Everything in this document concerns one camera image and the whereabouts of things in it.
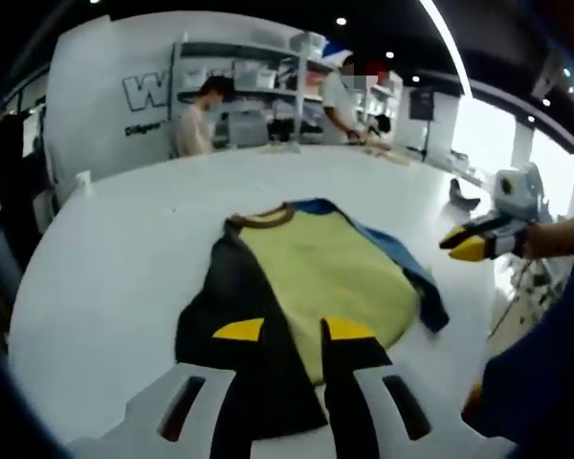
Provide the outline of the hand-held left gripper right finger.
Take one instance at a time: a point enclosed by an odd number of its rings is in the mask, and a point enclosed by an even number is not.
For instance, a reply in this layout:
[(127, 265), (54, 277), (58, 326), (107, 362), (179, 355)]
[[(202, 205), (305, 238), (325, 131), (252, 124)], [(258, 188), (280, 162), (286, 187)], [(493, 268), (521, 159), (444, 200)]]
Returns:
[(376, 336), (321, 320), (324, 399), (339, 458), (475, 458), (479, 435), (444, 394), (392, 362)]

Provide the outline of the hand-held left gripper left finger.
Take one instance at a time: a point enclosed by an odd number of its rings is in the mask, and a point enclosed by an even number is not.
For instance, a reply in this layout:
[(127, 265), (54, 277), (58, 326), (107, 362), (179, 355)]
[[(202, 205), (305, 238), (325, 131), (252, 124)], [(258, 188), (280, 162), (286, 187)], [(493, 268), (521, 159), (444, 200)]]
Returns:
[(265, 417), (265, 320), (227, 323), (184, 347), (131, 400), (126, 458), (248, 458)]

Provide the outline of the person's right hand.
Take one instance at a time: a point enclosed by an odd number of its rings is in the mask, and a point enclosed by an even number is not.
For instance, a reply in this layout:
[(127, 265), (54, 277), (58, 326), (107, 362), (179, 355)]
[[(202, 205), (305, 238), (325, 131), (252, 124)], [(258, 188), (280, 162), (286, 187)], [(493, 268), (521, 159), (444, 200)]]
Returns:
[(540, 259), (548, 257), (551, 249), (546, 225), (529, 225), (525, 231), (522, 256), (526, 259)]

